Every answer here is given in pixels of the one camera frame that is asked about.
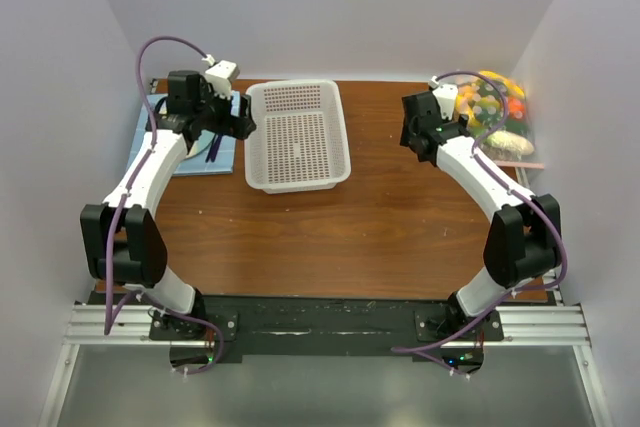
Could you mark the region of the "white fake bread roll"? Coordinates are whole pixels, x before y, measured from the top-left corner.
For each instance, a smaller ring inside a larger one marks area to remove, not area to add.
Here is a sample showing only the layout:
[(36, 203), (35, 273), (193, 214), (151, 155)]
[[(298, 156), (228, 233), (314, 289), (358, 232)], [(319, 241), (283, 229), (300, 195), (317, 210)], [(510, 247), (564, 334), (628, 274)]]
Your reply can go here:
[(500, 130), (489, 135), (485, 145), (502, 157), (521, 158), (534, 153), (535, 147), (527, 138)]

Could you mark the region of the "orange fake fruit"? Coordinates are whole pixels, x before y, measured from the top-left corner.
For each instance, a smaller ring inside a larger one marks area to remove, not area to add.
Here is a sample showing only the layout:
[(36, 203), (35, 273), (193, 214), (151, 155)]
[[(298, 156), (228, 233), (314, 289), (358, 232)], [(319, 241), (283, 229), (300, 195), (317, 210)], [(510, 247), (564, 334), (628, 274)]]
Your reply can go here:
[(526, 101), (524, 98), (509, 96), (507, 99), (508, 115), (517, 121), (522, 121), (527, 113)]

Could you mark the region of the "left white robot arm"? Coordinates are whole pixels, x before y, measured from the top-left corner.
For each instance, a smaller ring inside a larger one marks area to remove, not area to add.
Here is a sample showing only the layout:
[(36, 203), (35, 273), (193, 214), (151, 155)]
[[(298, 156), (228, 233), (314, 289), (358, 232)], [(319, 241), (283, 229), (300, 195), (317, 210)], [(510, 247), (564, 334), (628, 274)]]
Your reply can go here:
[(114, 299), (117, 286), (126, 289), (128, 298), (146, 299), (157, 307), (161, 323), (185, 339), (210, 330), (201, 293), (168, 265), (155, 212), (176, 168), (203, 132), (245, 140), (255, 131), (250, 98), (232, 92), (236, 76), (228, 62), (204, 73), (170, 72), (166, 96), (145, 106), (148, 120), (132, 165), (101, 203), (82, 209), (88, 269), (105, 285), (106, 332), (124, 305)]

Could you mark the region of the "clear zip top bag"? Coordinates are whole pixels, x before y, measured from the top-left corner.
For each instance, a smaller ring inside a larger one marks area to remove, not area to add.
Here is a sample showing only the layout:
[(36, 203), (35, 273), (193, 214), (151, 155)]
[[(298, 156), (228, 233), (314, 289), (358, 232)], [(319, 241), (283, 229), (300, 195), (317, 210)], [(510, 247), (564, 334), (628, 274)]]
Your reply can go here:
[(485, 70), (480, 74), (489, 78), (493, 85), (471, 75), (453, 77), (458, 88), (455, 117), (466, 115), (469, 118), (467, 129), (474, 138), (478, 138), (504, 117), (500, 102), (500, 95), (504, 95), (507, 101), (506, 121), (497, 133), (483, 141), (481, 150), (503, 167), (543, 169), (544, 164), (537, 158), (523, 89), (496, 72)]

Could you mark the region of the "yellow fake banana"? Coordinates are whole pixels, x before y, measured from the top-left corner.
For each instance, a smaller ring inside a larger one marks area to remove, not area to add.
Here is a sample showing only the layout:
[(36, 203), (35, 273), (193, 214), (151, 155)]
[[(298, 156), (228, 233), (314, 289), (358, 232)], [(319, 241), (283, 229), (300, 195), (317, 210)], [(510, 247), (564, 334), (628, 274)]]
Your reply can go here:
[[(508, 78), (502, 76), (501, 74), (498, 74), (498, 73), (495, 73), (495, 72), (481, 71), (480, 74), (482, 76), (488, 78), (491, 81), (491, 85), (490, 86), (493, 89), (498, 89), (498, 86), (497, 86), (498, 82), (500, 82), (502, 84), (505, 84), (505, 85), (508, 85), (508, 84), (517, 85), (511, 79), (508, 79)], [(469, 106), (469, 102), (472, 100), (472, 97), (475, 94), (475, 88), (472, 86), (472, 84), (475, 83), (475, 82), (478, 82), (478, 81), (486, 82), (485, 80), (477, 78), (477, 77), (475, 77), (475, 78), (470, 77), (467, 81), (465, 81), (462, 84), (458, 85), (458, 96), (457, 96), (457, 100), (456, 100), (455, 109), (456, 109), (456, 112), (458, 114), (463, 114), (463, 115), (468, 116), (469, 120), (470, 120), (470, 116), (472, 114), (471, 108)]]

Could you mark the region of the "green fake lettuce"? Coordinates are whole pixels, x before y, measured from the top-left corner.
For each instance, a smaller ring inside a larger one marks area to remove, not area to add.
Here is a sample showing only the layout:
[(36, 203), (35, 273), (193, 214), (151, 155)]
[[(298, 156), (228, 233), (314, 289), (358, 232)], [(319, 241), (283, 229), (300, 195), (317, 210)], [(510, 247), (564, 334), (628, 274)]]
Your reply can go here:
[[(499, 92), (509, 96), (515, 96), (525, 99), (524, 91), (515, 84), (497, 83), (498, 89), (493, 89), (484, 81), (478, 81), (472, 84), (475, 88), (475, 94), (469, 102), (471, 108), (471, 116), (469, 120), (469, 130), (474, 137), (480, 136), (497, 124), (503, 118), (503, 108), (500, 103)], [(529, 126), (527, 123), (527, 113), (522, 121), (508, 118), (503, 125), (503, 129), (523, 137), (529, 135)]]

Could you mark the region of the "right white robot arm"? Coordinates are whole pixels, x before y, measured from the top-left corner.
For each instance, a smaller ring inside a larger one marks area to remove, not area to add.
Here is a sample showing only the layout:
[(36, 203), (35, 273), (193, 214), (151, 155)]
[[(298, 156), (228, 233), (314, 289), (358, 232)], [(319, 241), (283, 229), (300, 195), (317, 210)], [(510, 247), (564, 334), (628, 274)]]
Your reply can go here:
[(560, 207), (504, 174), (475, 145), (464, 117), (442, 117), (434, 92), (405, 96), (402, 105), (400, 145), (455, 180), (490, 221), (482, 268), (447, 301), (446, 329), (466, 340), (505, 295), (562, 264)]

